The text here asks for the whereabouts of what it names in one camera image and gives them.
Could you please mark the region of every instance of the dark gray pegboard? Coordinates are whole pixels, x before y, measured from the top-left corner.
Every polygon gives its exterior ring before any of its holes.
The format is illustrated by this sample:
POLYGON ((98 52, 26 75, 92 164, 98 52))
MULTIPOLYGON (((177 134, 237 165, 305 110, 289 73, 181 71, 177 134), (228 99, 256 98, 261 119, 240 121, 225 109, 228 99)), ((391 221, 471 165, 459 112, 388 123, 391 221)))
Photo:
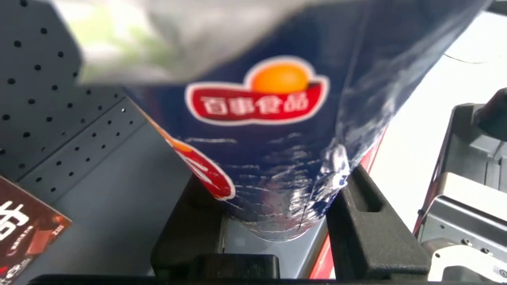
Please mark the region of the dark gray pegboard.
POLYGON ((0 1, 0 175, 19 181, 124 97, 77 87, 79 66, 47 3, 0 1))
POLYGON ((122 99, 23 177, 21 187, 54 203, 144 123, 129 99, 122 99))

